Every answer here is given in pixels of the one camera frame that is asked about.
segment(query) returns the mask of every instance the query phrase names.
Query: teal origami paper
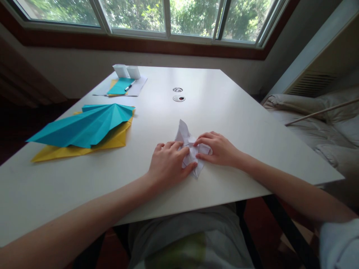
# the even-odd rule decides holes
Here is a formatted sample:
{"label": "teal origami paper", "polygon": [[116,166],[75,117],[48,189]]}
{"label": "teal origami paper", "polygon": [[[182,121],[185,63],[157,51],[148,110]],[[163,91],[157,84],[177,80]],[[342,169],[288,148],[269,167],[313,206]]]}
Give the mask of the teal origami paper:
{"label": "teal origami paper", "polygon": [[58,147],[74,145],[91,148],[97,145],[114,127],[132,117],[132,106],[85,105],[81,114],[49,123],[29,138],[34,141]]}
{"label": "teal origami paper", "polygon": [[107,92],[107,94],[125,94],[125,89],[135,80],[132,78],[119,78],[118,82]]}

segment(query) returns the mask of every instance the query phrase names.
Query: window pane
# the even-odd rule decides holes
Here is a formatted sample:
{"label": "window pane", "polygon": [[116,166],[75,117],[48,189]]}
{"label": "window pane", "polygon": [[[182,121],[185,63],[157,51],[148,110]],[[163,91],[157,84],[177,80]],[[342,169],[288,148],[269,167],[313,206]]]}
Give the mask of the window pane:
{"label": "window pane", "polygon": [[162,0],[102,0],[112,27],[165,31]]}
{"label": "window pane", "polygon": [[222,39],[255,42],[275,0],[232,0]]}
{"label": "window pane", "polygon": [[212,37],[220,0],[171,0],[171,33]]}
{"label": "window pane", "polygon": [[99,25],[89,0],[17,0],[34,20]]}

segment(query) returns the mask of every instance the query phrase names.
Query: white sleeve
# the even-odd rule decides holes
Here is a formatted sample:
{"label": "white sleeve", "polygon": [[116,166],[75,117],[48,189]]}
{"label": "white sleeve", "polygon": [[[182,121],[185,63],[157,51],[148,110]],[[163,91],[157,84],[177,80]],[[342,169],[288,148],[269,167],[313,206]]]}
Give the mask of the white sleeve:
{"label": "white sleeve", "polygon": [[323,224],[320,263],[322,269],[359,268],[359,219]]}

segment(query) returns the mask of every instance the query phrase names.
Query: white table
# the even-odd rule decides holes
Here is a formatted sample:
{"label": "white table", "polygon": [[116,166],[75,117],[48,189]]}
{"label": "white table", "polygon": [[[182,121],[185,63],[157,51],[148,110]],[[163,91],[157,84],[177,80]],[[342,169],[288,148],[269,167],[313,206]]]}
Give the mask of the white table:
{"label": "white table", "polygon": [[[343,179],[222,71],[140,67],[140,72],[148,80],[139,97],[92,96],[109,87],[113,73],[60,117],[83,105],[136,106],[125,147],[33,164],[44,145],[31,142],[0,167],[0,246],[143,175],[157,143],[175,138],[180,119],[194,136],[219,132],[241,151],[312,184]],[[175,87],[183,92],[173,92]],[[186,100],[173,101],[178,94]],[[120,223],[269,193],[242,171],[206,163],[198,179],[189,177]]]}

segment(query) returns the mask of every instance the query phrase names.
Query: couch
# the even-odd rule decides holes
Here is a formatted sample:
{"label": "couch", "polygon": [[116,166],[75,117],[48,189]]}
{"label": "couch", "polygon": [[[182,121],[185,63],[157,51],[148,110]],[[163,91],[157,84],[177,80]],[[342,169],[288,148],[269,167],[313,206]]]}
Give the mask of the couch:
{"label": "couch", "polygon": [[[263,103],[283,124],[325,108],[359,98],[359,85],[317,98],[275,94]],[[288,126],[295,135],[336,168],[344,180],[324,190],[349,206],[359,207],[359,102]]]}

